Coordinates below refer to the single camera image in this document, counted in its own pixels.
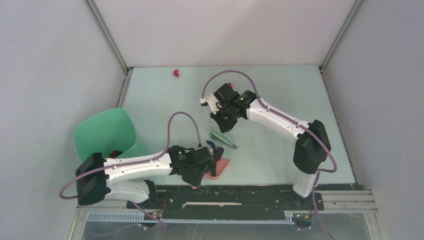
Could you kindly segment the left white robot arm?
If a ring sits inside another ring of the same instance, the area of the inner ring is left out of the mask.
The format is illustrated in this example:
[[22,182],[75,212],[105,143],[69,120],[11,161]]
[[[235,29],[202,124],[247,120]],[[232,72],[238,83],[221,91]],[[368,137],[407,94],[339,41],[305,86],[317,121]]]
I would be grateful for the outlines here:
[[223,148],[199,146],[197,149],[171,146],[166,153],[130,158],[104,158],[91,154],[76,170],[77,202],[80,206],[105,199],[133,201],[145,208],[158,202],[156,186],[149,178],[180,176],[192,187],[199,187],[205,174],[217,174]]

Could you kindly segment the pink plastic dustpan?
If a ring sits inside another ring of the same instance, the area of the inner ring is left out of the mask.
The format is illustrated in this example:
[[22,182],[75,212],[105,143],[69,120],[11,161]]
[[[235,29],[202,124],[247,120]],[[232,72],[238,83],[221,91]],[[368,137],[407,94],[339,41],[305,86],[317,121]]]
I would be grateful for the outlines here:
[[227,166],[229,165],[230,160],[224,157],[221,157],[215,166],[213,166],[209,171],[207,171],[204,175],[204,179],[208,180],[217,180],[225,171]]

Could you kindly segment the black paper scrap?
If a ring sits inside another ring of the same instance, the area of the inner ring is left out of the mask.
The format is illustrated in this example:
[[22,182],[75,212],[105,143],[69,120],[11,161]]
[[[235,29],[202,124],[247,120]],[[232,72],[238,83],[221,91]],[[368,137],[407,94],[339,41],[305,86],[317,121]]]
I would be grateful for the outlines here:
[[215,161],[219,161],[222,158],[222,155],[224,153],[224,148],[222,147],[217,147],[214,151],[213,151],[213,158]]

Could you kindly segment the blue paper scrap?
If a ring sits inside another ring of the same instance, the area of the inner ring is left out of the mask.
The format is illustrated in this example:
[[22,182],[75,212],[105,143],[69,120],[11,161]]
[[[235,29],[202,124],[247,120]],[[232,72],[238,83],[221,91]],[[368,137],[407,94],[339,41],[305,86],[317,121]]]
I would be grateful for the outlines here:
[[211,148],[213,148],[213,149],[215,149],[216,148],[216,145],[215,145],[215,143],[213,142],[213,141],[211,141],[211,140],[207,140],[206,141],[206,143],[211,147]]

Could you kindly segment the green hand brush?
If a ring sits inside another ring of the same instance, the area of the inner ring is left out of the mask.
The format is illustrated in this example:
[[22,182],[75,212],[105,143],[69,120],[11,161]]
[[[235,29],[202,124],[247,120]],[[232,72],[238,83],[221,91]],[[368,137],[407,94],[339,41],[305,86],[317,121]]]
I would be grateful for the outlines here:
[[234,140],[230,136],[222,133],[218,129],[212,129],[210,131],[210,138],[212,140],[218,141],[218,142],[220,142],[220,143],[222,143],[222,144],[224,144],[224,145],[226,145],[226,146],[228,146],[232,149],[238,149],[238,146],[235,144]]

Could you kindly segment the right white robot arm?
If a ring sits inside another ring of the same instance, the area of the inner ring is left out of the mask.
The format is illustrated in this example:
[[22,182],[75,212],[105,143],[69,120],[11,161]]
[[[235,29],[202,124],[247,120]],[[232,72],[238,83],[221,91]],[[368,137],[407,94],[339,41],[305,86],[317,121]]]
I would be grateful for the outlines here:
[[291,204],[304,209],[311,202],[319,169],[331,152],[331,144],[324,124],[319,120],[298,120],[273,108],[253,91],[238,93],[230,84],[223,84],[214,93],[200,99],[202,106],[210,107],[210,118],[221,133],[230,132],[243,118],[261,124],[294,144],[293,163],[297,168]]

